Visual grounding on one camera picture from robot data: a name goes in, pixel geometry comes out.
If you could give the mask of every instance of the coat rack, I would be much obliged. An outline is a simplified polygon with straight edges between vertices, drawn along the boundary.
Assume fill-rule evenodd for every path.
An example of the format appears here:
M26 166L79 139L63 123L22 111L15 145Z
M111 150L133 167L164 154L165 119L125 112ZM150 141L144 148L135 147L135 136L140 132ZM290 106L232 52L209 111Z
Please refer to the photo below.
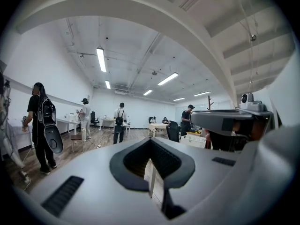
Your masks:
M211 101L211 98L208 96L208 108L207 108L207 110L210 110L210 106L214 103L214 102L210 103L210 101Z

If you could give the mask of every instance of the black shirt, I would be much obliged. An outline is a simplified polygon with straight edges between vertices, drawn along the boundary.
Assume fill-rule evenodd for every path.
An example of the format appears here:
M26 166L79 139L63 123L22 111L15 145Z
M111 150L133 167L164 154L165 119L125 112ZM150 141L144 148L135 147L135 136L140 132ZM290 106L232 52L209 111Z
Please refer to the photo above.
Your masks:
M42 135L44 134L44 126L42 124L38 124L38 95L32 95L29 103L28 103L28 112L33 112L33 122L32 122L32 141L34 143L37 143L38 141L38 134Z
M181 117L182 117L182 118L185 118L185 119L189 119L189 115L190 115L190 114L191 114L190 112L188 112L187 110L185 110L185 111L182 112ZM190 125L190 122L182 121L181 124L182 124L183 126L185 126L185 125Z

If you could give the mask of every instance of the linear light fixture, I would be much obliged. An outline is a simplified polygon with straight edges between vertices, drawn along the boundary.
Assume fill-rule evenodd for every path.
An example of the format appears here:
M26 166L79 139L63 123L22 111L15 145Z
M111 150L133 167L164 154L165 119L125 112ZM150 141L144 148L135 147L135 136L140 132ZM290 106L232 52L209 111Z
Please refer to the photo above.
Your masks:
M173 101L179 101L179 100L183 100L183 99L184 99L184 97L175 99L175 100L173 100Z
M148 94L151 93L151 92L152 92L152 90L149 90L149 91L145 92L145 93L144 93L144 96L148 95Z
M210 93L210 91L199 93L199 94L195 94L194 97L197 97L197 96L200 96L200 95L203 95L203 94L206 94L206 93Z
M177 77L178 73L173 73L172 75L168 76L166 79L162 80L158 85L164 85L166 82L172 80L173 78Z
M104 50L102 48L97 48L96 51L97 51L97 56L98 56L101 71L106 72L105 60L104 60Z
M109 81L105 81L105 83L106 83L107 89L110 89L111 86L109 85Z

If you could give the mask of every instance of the black shoe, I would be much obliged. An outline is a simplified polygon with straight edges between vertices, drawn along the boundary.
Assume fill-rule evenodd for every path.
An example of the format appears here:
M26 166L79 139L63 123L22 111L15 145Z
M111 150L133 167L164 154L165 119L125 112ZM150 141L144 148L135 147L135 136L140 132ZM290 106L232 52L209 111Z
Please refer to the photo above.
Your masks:
M48 166L46 166L46 167L41 167L39 170L40 170L40 172L41 172L42 174L45 174L45 175L49 175L49 174L50 174L50 168L49 168Z
M48 163L48 165L51 167L51 168L57 168L57 165L56 165L56 162L54 161L53 163Z

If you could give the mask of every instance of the plastic crate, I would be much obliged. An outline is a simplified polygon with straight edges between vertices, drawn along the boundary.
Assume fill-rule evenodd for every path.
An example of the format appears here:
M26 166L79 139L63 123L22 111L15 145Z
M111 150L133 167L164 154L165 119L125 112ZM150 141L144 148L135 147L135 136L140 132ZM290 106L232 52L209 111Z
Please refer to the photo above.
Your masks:
M181 143L197 148L205 148L206 138L188 134L181 137Z

